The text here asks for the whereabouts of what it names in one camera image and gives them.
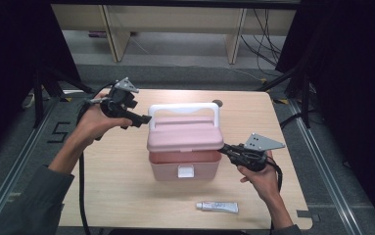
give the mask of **wooden tabletop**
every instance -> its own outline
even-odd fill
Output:
[[[133,110],[147,115],[153,104],[220,100],[224,142],[245,143],[251,133],[285,143],[269,96],[264,92],[140,90]],[[148,125],[114,128],[85,151],[85,208],[89,226],[133,228],[267,229],[270,216],[251,183],[222,157],[213,180],[157,181],[148,160]],[[309,229],[305,198],[287,148],[273,150],[282,168],[281,195],[294,223]],[[65,200],[61,226],[81,226],[78,206],[78,166]],[[237,202],[239,213],[196,210],[201,201]]]

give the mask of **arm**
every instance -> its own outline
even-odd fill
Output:
[[[92,106],[48,167],[41,166],[19,198],[0,214],[0,234],[56,234],[73,176],[70,175],[84,149],[115,126],[129,126],[126,118],[106,117],[99,105]]]
[[[294,223],[288,214],[281,195],[279,194],[275,169],[271,165],[267,165],[264,170],[254,172],[239,165],[238,170],[244,175],[240,181],[242,183],[250,181],[257,190],[259,197],[266,203],[275,229],[274,234],[276,232],[282,234],[281,230],[292,229]]]

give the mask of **tube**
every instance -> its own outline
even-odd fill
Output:
[[[204,212],[239,212],[237,203],[227,202],[200,202],[196,204],[196,208]]]

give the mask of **sleeve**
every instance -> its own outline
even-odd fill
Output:
[[[292,226],[273,230],[272,235],[302,235],[300,227],[297,224],[294,224]]]
[[[56,234],[62,202],[73,179],[40,166],[19,198],[2,210],[0,234]]]

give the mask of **open box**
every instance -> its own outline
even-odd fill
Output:
[[[192,116],[202,110],[211,116]],[[153,105],[149,109],[147,149],[157,180],[212,179],[217,172],[224,145],[215,103]],[[158,117],[170,111],[175,116]]]

